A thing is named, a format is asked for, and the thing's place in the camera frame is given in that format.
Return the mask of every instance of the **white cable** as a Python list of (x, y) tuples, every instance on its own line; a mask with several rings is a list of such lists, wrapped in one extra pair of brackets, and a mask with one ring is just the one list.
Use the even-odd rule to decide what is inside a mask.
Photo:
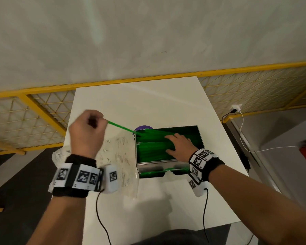
[[(250, 151), (246, 148), (246, 146), (244, 145), (244, 143), (242, 142), (242, 139), (241, 139), (241, 128), (242, 128), (242, 125), (244, 124), (244, 115), (242, 114), (241, 111), (239, 111), (241, 116), (242, 116), (242, 123), (241, 123), (241, 127), (239, 129), (239, 138), (240, 138), (240, 141), (242, 143), (242, 145), (244, 146), (245, 150), (251, 152), (251, 153), (256, 153), (256, 152), (261, 152), (261, 151), (265, 151), (265, 150), (259, 150), (259, 151)], [(273, 150), (273, 149), (278, 149), (278, 148), (302, 148), (302, 146), (283, 146), (283, 147), (275, 147), (275, 148), (269, 148), (269, 149), (266, 149), (266, 150)]]

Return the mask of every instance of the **open box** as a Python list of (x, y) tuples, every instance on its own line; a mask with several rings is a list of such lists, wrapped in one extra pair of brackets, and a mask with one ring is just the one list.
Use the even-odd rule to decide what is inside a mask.
[[(196, 136), (197, 140), (195, 146), (198, 149), (203, 149), (204, 144), (199, 132), (197, 125), (194, 126), (182, 126), (182, 127), (172, 127), (172, 128), (161, 128), (154, 129), (159, 131), (166, 131), (179, 134), (191, 134)], [(187, 174), (189, 172), (189, 164), (187, 162), (180, 162), (175, 158), (170, 160), (161, 160), (161, 161), (149, 161), (149, 162), (140, 162), (139, 155), (137, 152), (137, 146), (135, 146), (136, 153), (136, 167), (140, 178), (150, 178), (150, 177), (161, 177), (164, 176), (164, 173), (167, 170), (172, 169), (171, 171), (176, 174)]]

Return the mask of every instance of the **power plug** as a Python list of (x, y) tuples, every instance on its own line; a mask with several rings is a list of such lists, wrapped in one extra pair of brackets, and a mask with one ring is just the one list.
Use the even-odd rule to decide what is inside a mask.
[(241, 106), (242, 106), (242, 104), (239, 104), (239, 105), (234, 104), (234, 105), (231, 106), (230, 110), (231, 110), (232, 113), (240, 112), (241, 111)]

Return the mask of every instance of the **person's left hand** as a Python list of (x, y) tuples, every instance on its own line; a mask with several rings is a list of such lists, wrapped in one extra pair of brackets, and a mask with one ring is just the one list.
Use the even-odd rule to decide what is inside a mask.
[[(97, 127), (88, 124), (95, 119)], [(85, 110), (69, 127), (71, 153), (94, 159), (104, 140), (108, 121), (97, 110)]]

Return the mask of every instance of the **white plug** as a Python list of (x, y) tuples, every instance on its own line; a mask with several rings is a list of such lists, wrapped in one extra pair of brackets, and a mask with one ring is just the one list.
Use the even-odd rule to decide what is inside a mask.
[(239, 105), (234, 104), (234, 105), (231, 106), (230, 110), (232, 111), (232, 110), (236, 109), (237, 110), (236, 113), (238, 113), (238, 112), (241, 111), (241, 106), (242, 106), (242, 104), (239, 104)]

